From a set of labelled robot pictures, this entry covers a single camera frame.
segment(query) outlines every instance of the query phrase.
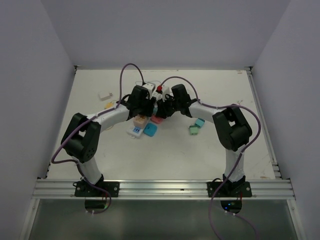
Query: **white table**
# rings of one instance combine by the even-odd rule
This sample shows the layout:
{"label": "white table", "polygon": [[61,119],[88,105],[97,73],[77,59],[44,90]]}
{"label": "white table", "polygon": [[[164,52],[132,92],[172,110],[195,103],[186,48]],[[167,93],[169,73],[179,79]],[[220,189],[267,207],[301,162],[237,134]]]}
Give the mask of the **white table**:
{"label": "white table", "polygon": [[[235,70],[144,70],[145,81],[163,81],[170,76],[181,76],[190,80],[201,101],[216,106],[238,103],[255,113],[247,73]],[[71,90],[68,105],[61,125],[56,148],[76,113],[91,114],[104,109],[106,103],[119,97],[120,70],[78,70]],[[141,81],[136,70],[123,74],[123,95],[131,93],[135,82]],[[182,80],[172,79],[172,87]],[[191,97],[195,94],[184,82]],[[98,93],[107,90],[113,98],[101,101]],[[257,132],[256,120],[242,111],[253,134]],[[189,134],[194,118],[176,112],[165,119],[153,137],[144,135],[132,139],[126,129],[132,120],[122,122],[101,133],[95,158],[105,179],[127,180],[207,180],[221,178],[225,170],[226,153],[218,140],[215,126],[206,122],[198,135]],[[57,160],[69,159],[64,150]],[[263,133],[245,152],[244,170],[246,179],[275,179],[272,160]],[[49,179],[78,179],[73,163],[51,165]]]}

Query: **gray wall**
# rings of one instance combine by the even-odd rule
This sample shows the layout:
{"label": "gray wall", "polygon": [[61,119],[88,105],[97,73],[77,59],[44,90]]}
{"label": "gray wall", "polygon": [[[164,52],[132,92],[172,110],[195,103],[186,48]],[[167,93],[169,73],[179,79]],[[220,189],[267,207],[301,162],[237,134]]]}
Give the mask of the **gray wall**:
{"label": "gray wall", "polygon": [[293,0],[253,77],[280,170],[310,239],[319,239],[320,1]]}
{"label": "gray wall", "polygon": [[290,0],[42,0],[89,69],[253,66]]}
{"label": "gray wall", "polygon": [[46,172],[73,66],[39,0],[0,1],[0,239],[19,237]]}

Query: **robotic arm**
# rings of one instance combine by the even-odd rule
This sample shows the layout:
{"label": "robotic arm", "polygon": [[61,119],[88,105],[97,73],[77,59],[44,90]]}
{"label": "robotic arm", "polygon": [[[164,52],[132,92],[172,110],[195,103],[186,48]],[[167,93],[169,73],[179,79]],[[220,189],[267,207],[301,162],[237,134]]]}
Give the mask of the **robotic arm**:
{"label": "robotic arm", "polygon": [[[138,114],[151,117],[155,104],[158,108],[156,116],[163,119],[172,116],[175,112],[181,112],[189,118],[201,118],[214,123],[219,141],[226,149],[226,168],[223,177],[229,175],[242,148],[249,142],[249,137],[252,135],[252,129],[239,107],[234,105],[226,109],[214,109],[204,106],[197,99],[190,98],[183,84],[175,85],[171,90],[172,95],[166,86],[160,85],[155,89],[154,85],[150,83],[143,86],[136,85],[128,100],[122,99],[117,102],[117,107],[113,111],[104,113],[104,110],[89,115],[77,113],[72,117],[61,143],[79,125],[97,116],[74,134],[63,147],[68,155],[72,156],[74,160],[78,160],[78,167],[92,185],[99,186],[104,180],[94,157],[100,133]],[[226,195],[230,195],[232,191],[245,183],[243,166],[244,154],[222,189]]]}

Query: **black mounting plate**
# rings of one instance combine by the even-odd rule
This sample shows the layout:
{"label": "black mounting plate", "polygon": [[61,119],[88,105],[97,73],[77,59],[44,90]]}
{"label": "black mounting plate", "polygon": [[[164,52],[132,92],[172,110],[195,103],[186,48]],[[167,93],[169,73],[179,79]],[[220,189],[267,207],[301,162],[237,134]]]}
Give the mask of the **black mounting plate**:
{"label": "black mounting plate", "polygon": [[[75,197],[105,197],[105,194],[102,191],[91,187],[83,180],[75,182],[73,186],[75,186]],[[119,195],[120,183],[118,181],[100,181],[96,186],[107,190],[112,198],[117,198]]]}
{"label": "black mounting plate", "polygon": [[[220,186],[221,183],[222,181],[208,181],[206,183],[209,198],[212,197],[215,190]],[[243,184],[241,184],[232,191],[225,191],[223,186],[219,189],[215,196],[217,198],[238,198],[241,195],[241,193],[243,198],[252,197],[250,182],[245,181]]]}

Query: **green block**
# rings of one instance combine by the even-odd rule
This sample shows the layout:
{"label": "green block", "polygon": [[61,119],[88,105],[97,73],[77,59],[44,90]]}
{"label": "green block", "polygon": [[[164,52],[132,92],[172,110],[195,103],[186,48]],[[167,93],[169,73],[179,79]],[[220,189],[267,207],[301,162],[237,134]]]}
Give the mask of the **green block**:
{"label": "green block", "polygon": [[197,135],[199,128],[196,125],[189,126],[190,135]]}

